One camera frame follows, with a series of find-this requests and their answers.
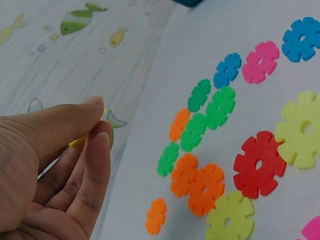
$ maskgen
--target blue plastic snowflake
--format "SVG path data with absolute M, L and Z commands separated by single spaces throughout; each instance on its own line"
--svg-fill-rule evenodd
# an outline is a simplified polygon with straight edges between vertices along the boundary
M 241 67 L 241 58 L 238 53 L 229 54 L 224 58 L 224 62 L 219 62 L 214 74 L 213 83 L 217 89 L 229 86 L 230 81 L 235 80 Z
M 282 52 L 294 63 L 312 58 L 316 52 L 314 47 L 320 48 L 320 23 L 310 16 L 294 21 L 292 31 L 287 30 L 282 40 Z

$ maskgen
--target yellow fish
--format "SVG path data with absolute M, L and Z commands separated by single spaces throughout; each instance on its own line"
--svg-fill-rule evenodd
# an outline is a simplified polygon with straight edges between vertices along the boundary
M 124 40 L 124 37 L 125 37 L 125 32 L 127 32 L 128 30 L 120 27 L 119 28 L 119 31 L 116 32 L 115 34 L 113 34 L 111 37 L 110 37 L 110 45 L 111 47 L 116 47 L 118 46 L 123 40 Z
M 25 15 L 22 13 L 19 14 L 19 16 L 15 19 L 14 24 L 11 26 L 7 26 L 0 30 L 0 46 L 4 44 L 15 32 L 17 28 L 23 28 L 27 24 L 25 22 L 22 22 Z

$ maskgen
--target red plastic snowflake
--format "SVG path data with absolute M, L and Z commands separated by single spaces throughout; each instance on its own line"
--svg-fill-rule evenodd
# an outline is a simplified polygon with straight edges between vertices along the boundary
M 273 41 L 261 42 L 246 57 L 247 63 L 242 67 L 244 80 L 259 84 L 271 75 L 277 66 L 275 59 L 279 58 L 279 49 Z
M 251 136 L 242 145 L 244 155 L 235 158 L 233 177 L 236 189 L 242 191 L 245 197 L 256 199 L 260 194 L 267 196 L 278 185 L 274 175 L 282 177 L 286 170 L 286 162 L 279 156 L 278 146 L 274 135 L 269 131 L 260 131 L 256 139 Z

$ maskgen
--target yellow plastic snowflake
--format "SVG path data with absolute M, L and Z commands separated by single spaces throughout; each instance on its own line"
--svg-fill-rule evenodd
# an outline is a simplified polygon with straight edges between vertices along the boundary
M 315 166 L 315 154 L 320 154 L 320 96 L 304 91 L 297 98 L 297 105 L 290 100 L 282 109 L 285 122 L 276 124 L 274 138 L 284 142 L 278 147 L 284 161 L 298 169 L 310 169 Z
M 215 201 L 206 223 L 205 240 L 239 240 L 250 237 L 255 222 L 247 219 L 255 213 L 254 205 L 240 191 L 224 194 Z

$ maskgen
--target finger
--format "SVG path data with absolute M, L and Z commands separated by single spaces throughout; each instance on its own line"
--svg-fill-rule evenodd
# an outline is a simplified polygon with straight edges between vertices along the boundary
M 45 156 L 44 158 L 42 158 L 41 162 L 43 164 L 42 164 L 41 168 L 38 169 L 38 175 L 40 175 L 46 169 L 46 168 L 44 168 L 44 166 L 49 166 L 54 160 L 59 158 L 65 152 L 65 150 L 67 148 L 68 148 L 68 146 L 62 147 L 59 150 L 56 150 L 56 151 L 50 153 L 49 155 Z
M 20 131 L 20 135 L 32 146 L 41 160 L 54 150 L 89 133 L 99 122 L 103 112 L 103 98 L 95 96 L 82 104 L 58 105 L 6 119 L 14 124 L 16 131 Z
M 75 165 L 71 176 L 65 183 L 64 187 L 60 192 L 54 195 L 47 203 L 47 208 L 57 209 L 66 212 L 72 202 L 75 200 L 76 195 L 81 187 L 82 180 L 85 174 L 85 153 L 87 143 L 85 144 L 82 153 L 80 154 L 79 160 Z
M 39 239 L 39 240 L 57 240 L 57 238 L 55 238 L 52 235 L 49 235 L 48 233 L 46 233 L 44 231 L 40 231 L 38 229 L 31 228 L 31 227 L 26 226 L 24 224 L 21 224 L 17 230 L 20 233 L 25 233 L 28 236 L 30 236 L 31 240 L 36 240 L 36 239 Z
M 67 210 L 88 238 L 96 224 L 108 187 L 111 138 L 112 127 L 106 122 L 100 122 L 89 133 L 82 185 Z
M 33 202 L 44 206 L 63 189 L 78 162 L 84 145 L 84 141 L 78 141 L 76 145 L 69 147 L 61 158 L 40 177 Z

